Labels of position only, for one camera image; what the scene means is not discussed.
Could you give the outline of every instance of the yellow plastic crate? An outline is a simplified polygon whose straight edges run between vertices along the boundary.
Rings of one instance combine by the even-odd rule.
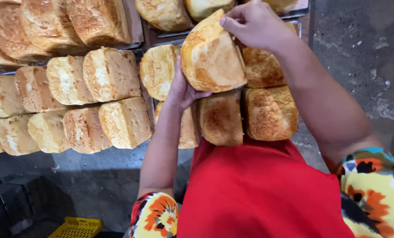
[[[65,217],[65,223],[48,238],[93,238],[103,228],[99,219]]]

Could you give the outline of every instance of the floral sleeve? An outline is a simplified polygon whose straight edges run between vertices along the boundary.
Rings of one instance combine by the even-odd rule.
[[[129,238],[174,238],[178,204],[166,193],[147,193],[132,207]]]
[[[337,172],[341,191],[368,218],[354,219],[354,209],[342,212],[356,237],[394,237],[394,157],[381,148],[361,149],[343,159]]]

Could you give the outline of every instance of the concrete floor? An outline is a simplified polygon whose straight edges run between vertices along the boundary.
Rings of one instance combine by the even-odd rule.
[[[323,66],[362,105],[394,155],[394,1],[316,1],[314,51]],[[327,172],[303,122],[292,138],[307,163]],[[130,221],[139,168],[148,143],[85,155],[73,150],[12,157],[0,154],[0,176],[40,174],[68,194],[66,215],[103,219],[106,230],[124,232]],[[179,151],[176,189],[188,180],[192,150]]]

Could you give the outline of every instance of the woman's right hand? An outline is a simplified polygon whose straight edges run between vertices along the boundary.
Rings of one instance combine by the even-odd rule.
[[[260,0],[235,7],[220,20],[220,24],[246,46],[273,53],[290,40],[298,39],[269,4]]]

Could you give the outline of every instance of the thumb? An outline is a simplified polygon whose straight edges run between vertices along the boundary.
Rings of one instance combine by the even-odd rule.
[[[241,35],[242,30],[245,28],[245,25],[240,24],[230,17],[221,18],[219,23],[225,30],[229,31],[233,35],[236,35],[237,37]]]

